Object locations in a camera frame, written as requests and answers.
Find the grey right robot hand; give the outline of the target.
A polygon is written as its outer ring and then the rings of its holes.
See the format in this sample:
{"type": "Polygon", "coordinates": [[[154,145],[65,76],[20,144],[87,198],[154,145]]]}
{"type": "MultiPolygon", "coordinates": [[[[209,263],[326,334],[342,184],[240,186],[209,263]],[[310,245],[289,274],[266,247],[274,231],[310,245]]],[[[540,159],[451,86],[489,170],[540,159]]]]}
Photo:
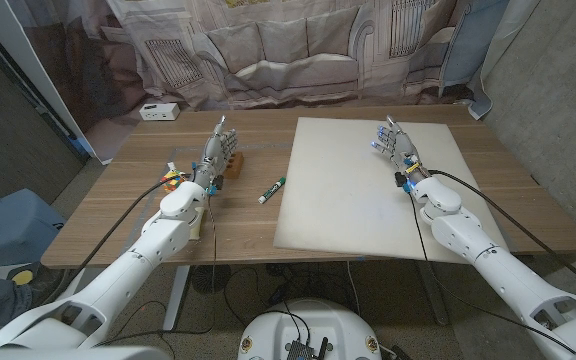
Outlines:
{"type": "Polygon", "coordinates": [[[391,115],[386,116],[386,126],[378,126],[377,138],[371,146],[394,164],[398,187],[411,192],[419,182],[430,177],[409,135],[391,115]]]}

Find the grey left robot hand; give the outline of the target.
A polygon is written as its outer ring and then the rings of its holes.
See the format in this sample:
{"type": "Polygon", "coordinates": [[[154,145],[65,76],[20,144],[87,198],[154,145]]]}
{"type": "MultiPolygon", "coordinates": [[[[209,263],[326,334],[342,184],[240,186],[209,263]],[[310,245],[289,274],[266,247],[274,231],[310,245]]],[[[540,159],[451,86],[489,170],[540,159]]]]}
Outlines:
{"type": "Polygon", "coordinates": [[[225,125],[226,116],[222,115],[208,138],[193,173],[192,181],[204,189],[224,173],[237,146],[236,130],[226,130],[225,125]]]}

